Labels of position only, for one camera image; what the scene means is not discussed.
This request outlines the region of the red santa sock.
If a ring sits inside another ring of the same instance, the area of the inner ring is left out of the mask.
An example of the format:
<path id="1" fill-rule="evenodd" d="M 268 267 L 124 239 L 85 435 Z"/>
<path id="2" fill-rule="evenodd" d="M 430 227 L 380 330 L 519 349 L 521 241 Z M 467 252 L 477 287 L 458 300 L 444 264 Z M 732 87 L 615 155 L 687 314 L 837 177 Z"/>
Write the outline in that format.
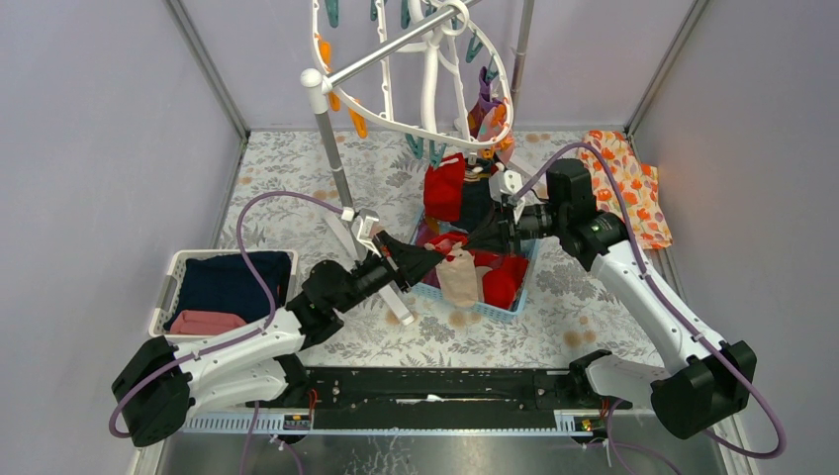
<path id="1" fill-rule="evenodd" d="M 520 255 L 501 255 L 485 251 L 474 253 L 482 303 L 508 310 L 518 297 L 529 260 Z"/>

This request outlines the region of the red beige sock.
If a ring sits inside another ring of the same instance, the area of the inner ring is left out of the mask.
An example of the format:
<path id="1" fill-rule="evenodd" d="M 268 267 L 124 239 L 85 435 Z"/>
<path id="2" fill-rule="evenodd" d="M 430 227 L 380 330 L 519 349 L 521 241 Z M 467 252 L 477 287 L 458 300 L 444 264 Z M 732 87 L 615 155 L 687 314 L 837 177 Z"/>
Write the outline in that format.
<path id="1" fill-rule="evenodd" d="M 435 266 L 439 288 L 443 299 L 458 308 L 472 307 L 479 300 L 474 256 L 465 248 L 466 243 L 466 235 L 446 233 L 423 245 L 443 256 Z"/>

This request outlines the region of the white clip hanger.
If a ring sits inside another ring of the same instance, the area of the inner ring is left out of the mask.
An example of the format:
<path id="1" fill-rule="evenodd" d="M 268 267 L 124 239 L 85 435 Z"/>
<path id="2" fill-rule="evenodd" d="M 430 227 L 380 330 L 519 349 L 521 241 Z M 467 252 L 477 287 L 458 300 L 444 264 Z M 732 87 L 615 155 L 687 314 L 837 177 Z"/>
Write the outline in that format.
<path id="1" fill-rule="evenodd" d="M 320 27 L 338 25 L 339 4 L 336 1 L 311 2 L 309 41 L 314 65 L 301 73 L 300 82 L 321 133 L 328 135 L 332 131 L 330 112 L 346 109 L 351 113 L 359 134 L 373 124 L 406 134 L 412 140 L 431 141 L 436 146 L 447 144 L 465 149 L 494 149 L 507 142 L 513 132 L 515 117 L 513 90 L 499 50 L 471 18 L 475 5 L 473 1 L 404 1 L 401 18 L 406 26 L 398 35 L 390 36 L 386 4 L 375 1 L 372 9 L 377 44 L 350 64 L 335 67 L 330 62 L 331 49 Z M 490 97 L 500 103 L 490 108 L 491 125 L 486 126 L 479 120 L 477 134 L 471 134 L 462 67 L 472 62 L 480 52 L 489 56 L 485 76 L 490 82 Z M 408 54 L 422 61 L 417 124 L 406 124 L 398 119 L 394 99 L 393 58 Z M 349 80 L 370 68 L 380 73 L 382 107 L 378 111 L 365 106 L 343 88 Z M 453 82 L 456 117 L 452 133 L 440 129 L 436 117 L 439 77 L 443 74 Z"/>

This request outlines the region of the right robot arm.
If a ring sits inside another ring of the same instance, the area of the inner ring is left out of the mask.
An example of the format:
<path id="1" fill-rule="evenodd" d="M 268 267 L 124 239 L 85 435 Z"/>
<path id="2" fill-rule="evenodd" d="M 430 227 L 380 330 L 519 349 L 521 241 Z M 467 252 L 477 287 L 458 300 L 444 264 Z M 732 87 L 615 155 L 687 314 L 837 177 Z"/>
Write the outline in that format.
<path id="1" fill-rule="evenodd" d="M 568 255 L 601 281 L 653 342 L 663 363 L 641 364 L 597 350 L 569 365 L 569 398 L 590 408 L 602 398 L 652 410 L 662 426 L 688 439 L 744 410 L 757 356 L 728 342 L 673 291 L 637 248 L 623 220 L 598 209 L 591 175 L 561 158 L 547 170 L 549 198 L 523 201 L 521 175 L 505 167 L 489 179 L 494 209 L 468 237 L 480 250 L 519 251 L 525 240 L 558 238 Z"/>

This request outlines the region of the blue plastic basket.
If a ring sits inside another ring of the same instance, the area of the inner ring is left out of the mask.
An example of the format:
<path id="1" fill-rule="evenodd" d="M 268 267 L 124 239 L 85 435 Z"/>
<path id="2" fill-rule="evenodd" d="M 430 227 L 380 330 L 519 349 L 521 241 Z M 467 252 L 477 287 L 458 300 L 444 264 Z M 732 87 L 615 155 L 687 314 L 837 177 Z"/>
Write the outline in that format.
<path id="1" fill-rule="evenodd" d="M 411 237 L 411 244 L 414 244 L 415 231 L 418 222 L 423 217 L 425 217 L 424 209 L 420 208 L 415 217 L 416 225 Z M 535 263 L 540 251 L 540 243 L 535 239 L 527 240 L 522 244 L 522 251 L 523 254 L 521 256 L 528 260 L 528 267 L 524 274 L 522 284 L 519 286 L 518 291 L 516 292 L 515 299 L 513 300 L 511 305 L 507 309 L 504 309 L 492 306 L 484 302 L 478 302 L 472 307 L 470 307 L 469 311 L 481 314 L 484 317 L 501 323 L 510 323 L 518 315 L 521 314 L 526 305 L 526 300 L 528 297 L 527 286 L 531 281 L 531 276 L 535 269 Z M 431 277 L 436 277 L 436 274 L 433 272 L 427 274 L 421 283 L 418 283 L 414 287 L 412 287 L 411 293 L 416 294 L 417 296 L 427 297 L 431 300 L 440 301 L 446 304 L 446 301 L 443 299 L 441 290 L 436 286 L 426 283 L 426 280 L 430 279 Z"/>

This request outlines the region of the purple patchwork sock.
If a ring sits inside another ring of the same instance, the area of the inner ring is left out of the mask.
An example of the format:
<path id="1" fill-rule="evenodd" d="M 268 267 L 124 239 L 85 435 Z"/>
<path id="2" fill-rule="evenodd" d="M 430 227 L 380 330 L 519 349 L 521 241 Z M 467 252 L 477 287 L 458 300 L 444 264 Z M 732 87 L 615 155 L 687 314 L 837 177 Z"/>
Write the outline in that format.
<path id="1" fill-rule="evenodd" d="M 414 244 L 426 247 L 428 244 L 435 245 L 437 238 L 444 233 L 445 223 L 430 217 L 423 217 L 417 225 Z"/>

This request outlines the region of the navy christmas sock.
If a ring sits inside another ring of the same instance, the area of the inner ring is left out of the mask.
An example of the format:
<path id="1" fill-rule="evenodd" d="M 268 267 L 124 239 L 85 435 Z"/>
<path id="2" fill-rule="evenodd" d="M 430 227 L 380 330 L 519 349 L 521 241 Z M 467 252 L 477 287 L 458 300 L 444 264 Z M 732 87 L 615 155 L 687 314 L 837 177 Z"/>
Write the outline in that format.
<path id="1" fill-rule="evenodd" d="M 505 165 L 494 156 L 491 159 L 477 158 L 466 162 L 461 189 L 459 218 L 451 225 L 457 229 L 473 232 L 492 213 L 493 199 L 489 179 Z"/>

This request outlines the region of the purple patterned sock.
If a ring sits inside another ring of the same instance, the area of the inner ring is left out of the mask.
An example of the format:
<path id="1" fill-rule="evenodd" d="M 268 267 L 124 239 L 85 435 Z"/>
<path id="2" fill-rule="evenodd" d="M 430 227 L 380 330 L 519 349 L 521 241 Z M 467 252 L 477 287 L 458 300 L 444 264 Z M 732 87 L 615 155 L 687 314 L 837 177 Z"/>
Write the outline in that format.
<path id="1" fill-rule="evenodd" d="M 510 107 L 506 101 L 492 95 L 492 79 L 488 73 L 487 66 L 480 69 L 478 98 L 467 115 L 469 136 L 474 141 L 495 138 L 507 126 Z"/>

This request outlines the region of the floral table mat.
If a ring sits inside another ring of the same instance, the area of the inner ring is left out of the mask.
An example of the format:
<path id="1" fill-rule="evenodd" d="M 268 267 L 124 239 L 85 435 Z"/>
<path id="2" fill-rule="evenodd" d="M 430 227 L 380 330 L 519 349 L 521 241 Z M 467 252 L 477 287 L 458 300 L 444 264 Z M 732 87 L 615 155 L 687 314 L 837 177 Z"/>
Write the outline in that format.
<path id="1" fill-rule="evenodd" d="M 637 237 L 616 215 L 596 206 L 593 179 L 583 161 L 557 152 L 542 168 L 548 200 L 525 205 L 515 194 L 502 194 L 472 228 L 441 235 L 423 246 L 401 242 L 386 232 L 372 236 L 365 258 L 347 270 L 332 260 L 318 263 L 301 294 L 288 298 L 290 258 L 280 251 L 239 251 L 204 260 L 189 259 L 179 303 L 167 328 L 176 332 L 186 317 L 204 321 L 195 334 L 221 334 L 255 324 L 267 332 L 289 312 L 300 326 L 300 349 L 319 345 L 338 332 L 340 315 L 392 284 L 407 291 L 430 272 L 441 274 L 463 251 L 467 259 L 488 254 L 502 259 L 491 279 L 469 270 L 454 285 L 457 290 L 481 289 L 497 304 L 509 304 L 523 280 L 525 240 L 558 238 L 563 249 L 586 270 L 609 256 L 620 243 L 638 247 Z"/>

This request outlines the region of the orange floral cloth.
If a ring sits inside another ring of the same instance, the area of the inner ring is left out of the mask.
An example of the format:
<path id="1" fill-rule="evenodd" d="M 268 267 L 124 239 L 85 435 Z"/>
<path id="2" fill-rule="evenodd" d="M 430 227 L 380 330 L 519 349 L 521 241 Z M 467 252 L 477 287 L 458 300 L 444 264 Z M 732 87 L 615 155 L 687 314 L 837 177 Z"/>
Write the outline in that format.
<path id="1" fill-rule="evenodd" d="M 614 192 L 604 169 L 594 154 L 584 148 L 577 157 L 592 175 L 598 207 L 620 215 L 618 197 L 622 197 L 630 216 L 632 229 L 644 249 L 663 249 L 673 244 L 671 230 L 659 204 L 658 170 L 638 160 L 627 138 L 619 132 L 589 131 L 583 142 L 603 156 L 619 187 Z"/>

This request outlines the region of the navy folded cloth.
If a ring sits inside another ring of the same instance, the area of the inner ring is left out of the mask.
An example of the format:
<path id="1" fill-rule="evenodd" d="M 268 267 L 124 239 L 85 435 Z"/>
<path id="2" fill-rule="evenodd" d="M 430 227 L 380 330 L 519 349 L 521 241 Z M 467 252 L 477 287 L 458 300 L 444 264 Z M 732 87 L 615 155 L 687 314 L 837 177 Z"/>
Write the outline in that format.
<path id="1" fill-rule="evenodd" d="M 285 253 L 272 250 L 251 251 L 250 261 L 265 282 L 266 294 L 250 272 L 243 257 L 220 255 L 206 260 L 189 259 L 176 311 L 210 311 L 235 314 L 253 323 L 268 315 L 272 298 L 278 306 L 278 285 L 285 285 L 290 260 Z"/>

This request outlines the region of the metal drying rack stand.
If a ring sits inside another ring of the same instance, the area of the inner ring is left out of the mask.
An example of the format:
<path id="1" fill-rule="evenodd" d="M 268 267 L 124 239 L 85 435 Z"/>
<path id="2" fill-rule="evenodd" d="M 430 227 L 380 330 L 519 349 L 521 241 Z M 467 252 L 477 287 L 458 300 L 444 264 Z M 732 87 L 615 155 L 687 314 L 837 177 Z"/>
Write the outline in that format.
<path id="1" fill-rule="evenodd" d="M 372 22 L 373 28 L 374 28 L 374 23 L 373 23 L 374 12 L 373 12 L 373 9 L 372 9 L 373 2 L 375 2 L 375 1 L 368 2 L 367 10 L 368 10 L 369 17 L 371 19 L 371 22 Z M 531 24 L 532 24 L 532 19 L 533 19 L 534 8 L 535 8 L 535 4 L 532 1 L 525 1 L 525 2 L 523 2 L 522 6 L 521 6 L 521 15 L 520 15 L 520 20 L 519 20 L 519 25 L 518 25 L 518 37 L 517 37 L 517 42 L 516 42 L 515 48 L 513 50 L 513 53 L 514 53 L 513 69 L 511 71 L 507 71 L 508 79 L 509 79 L 510 85 L 511 85 L 512 90 L 513 90 L 514 108 L 515 109 L 516 109 L 516 107 L 518 105 L 518 102 L 519 102 L 520 82 L 521 82 L 522 75 L 523 75 L 523 66 L 524 66 L 524 61 L 525 61 L 525 58 L 526 58 L 527 45 L 528 45 L 529 38 L 530 38 L 530 30 L 531 30 Z M 400 23 L 401 28 L 397 32 L 397 35 L 406 26 L 405 21 L 403 21 L 402 18 L 401 18 L 401 7 L 400 7 L 399 23 Z M 340 4 L 339 4 L 339 23 L 338 23 L 338 25 L 336 25 L 332 28 L 338 27 L 339 24 L 340 24 Z M 335 66 L 331 54 L 330 54 L 330 62 L 333 66 Z M 439 98 L 438 98 L 438 101 L 437 101 L 437 112 L 436 112 L 436 117 L 437 117 L 437 120 L 438 120 L 438 126 L 443 131 L 452 133 L 455 130 L 456 113 L 455 113 L 454 102 L 453 102 L 453 99 L 454 99 L 453 82 L 448 75 L 445 75 L 445 74 L 440 75 L 439 85 L 438 85 L 438 95 L 439 95 Z M 337 141 L 336 141 L 336 135 L 334 133 L 334 128 L 333 128 L 332 123 L 330 121 L 330 115 L 333 112 L 338 112 L 338 111 L 332 111 L 329 114 L 329 122 L 330 122 L 331 128 L 332 128 L 331 133 L 328 134 L 328 135 L 323 135 L 321 133 L 321 130 L 319 129 L 319 127 L 318 127 L 318 130 L 319 130 L 319 133 L 320 133 L 321 138 L 322 138 L 322 144 L 323 144 L 323 146 L 325 148 L 325 151 L 326 151 L 326 158 L 327 158 L 327 161 L 328 161 L 328 164 L 329 164 L 329 168 L 332 172 L 332 176 L 333 176 L 333 179 L 335 181 L 335 186 L 336 186 L 336 190 L 337 190 L 337 193 L 338 193 L 340 206 L 341 206 L 341 211 L 342 211 L 344 207 L 349 207 L 351 209 L 354 209 L 355 205 L 354 205 L 351 193 L 350 193 L 349 184 L 348 184 L 348 181 L 347 181 L 346 174 L 344 172 L 344 167 L 343 167 L 343 163 L 342 163 L 342 160 L 341 160 L 341 156 L 340 156 L 340 153 L 339 153 L 338 148 L 337 148 Z M 353 124 L 352 115 L 349 111 L 348 111 L 348 113 L 349 113 L 349 116 L 350 116 L 352 127 L 355 129 L 354 124 Z M 355 129 L 355 131 L 360 138 L 364 139 L 364 138 L 367 137 L 367 135 L 369 133 L 370 126 L 376 126 L 380 129 L 384 129 L 384 128 L 381 128 L 377 125 L 370 124 L 370 125 L 368 125 L 366 131 L 363 134 L 357 133 L 356 129 Z M 424 139 L 412 140 L 412 139 L 409 138 L 408 135 L 406 135 L 406 134 L 403 134 L 403 135 L 405 135 L 408 144 L 414 149 L 415 156 L 417 158 L 426 158 L 432 164 L 438 164 L 439 161 L 442 159 L 444 153 L 447 151 L 447 149 L 449 147 L 453 146 L 453 145 L 447 145 L 447 144 L 444 144 L 444 145 L 441 145 L 441 146 L 436 146 L 431 141 L 426 141 Z M 470 150 L 472 152 L 475 152 L 475 151 L 478 151 L 478 150 L 489 150 L 489 149 L 465 149 L 465 148 L 461 148 L 461 149 Z M 341 241 L 342 245 L 345 247 L 345 249 L 347 250 L 347 252 L 350 256 L 357 257 L 357 258 L 362 258 L 362 257 L 365 256 L 365 254 L 368 251 L 366 251 L 364 248 L 358 249 L 357 247 L 355 247 L 353 245 L 353 242 L 352 242 L 352 239 L 351 239 L 351 234 L 349 232 L 349 224 L 344 222 L 340 218 L 340 215 L 327 215 L 327 216 L 325 216 L 324 220 L 325 220 L 327 226 L 330 228 L 330 230 L 334 233 L 334 235 Z"/>

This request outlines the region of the pink folded cloth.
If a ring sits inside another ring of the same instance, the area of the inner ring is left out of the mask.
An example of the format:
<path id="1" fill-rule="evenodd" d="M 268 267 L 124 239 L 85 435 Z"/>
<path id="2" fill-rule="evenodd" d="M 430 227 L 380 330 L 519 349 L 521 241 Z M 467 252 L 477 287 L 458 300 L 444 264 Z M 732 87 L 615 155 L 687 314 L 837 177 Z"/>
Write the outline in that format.
<path id="1" fill-rule="evenodd" d="M 223 312 L 184 310 L 169 328 L 170 334 L 218 335 L 244 327 L 241 317 Z"/>

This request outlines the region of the white plastic basket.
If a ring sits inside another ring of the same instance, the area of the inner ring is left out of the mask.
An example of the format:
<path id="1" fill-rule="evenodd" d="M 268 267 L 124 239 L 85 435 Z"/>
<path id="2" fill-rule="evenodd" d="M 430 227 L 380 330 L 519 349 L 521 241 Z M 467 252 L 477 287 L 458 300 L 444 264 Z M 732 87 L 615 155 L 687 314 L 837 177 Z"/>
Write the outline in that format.
<path id="1" fill-rule="evenodd" d="M 285 253 L 290 260 L 289 277 L 285 285 L 278 285 L 279 303 L 282 307 L 291 297 L 295 295 L 298 283 L 299 253 L 293 249 L 272 249 L 272 252 Z M 164 274 L 161 290 L 156 304 L 149 317 L 147 333 L 150 337 L 164 335 L 172 341 L 189 341 L 198 338 L 197 335 L 176 334 L 170 335 L 164 325 L 173 322 L 178 315 L 176 311 L 179 304 L 180 290 L 186 275 L 186 262 L 189 259 L 206 260 L 220 255 L 233 255 L 242 261 L 240 252 L 233 249 L 185 249 L 173 254 Z"/>

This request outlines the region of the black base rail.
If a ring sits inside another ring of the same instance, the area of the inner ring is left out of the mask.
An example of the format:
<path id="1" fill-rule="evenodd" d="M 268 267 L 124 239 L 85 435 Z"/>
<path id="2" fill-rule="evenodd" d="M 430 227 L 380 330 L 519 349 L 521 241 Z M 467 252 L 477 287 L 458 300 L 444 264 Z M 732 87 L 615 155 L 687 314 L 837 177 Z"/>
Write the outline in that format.
<path id="1" fill-rule="evenodd" d="M 566 369 L 320 366 L 295 399 L 260 408 L 312 413 L 316 429 L 536 431 L 615 403 Z"/>

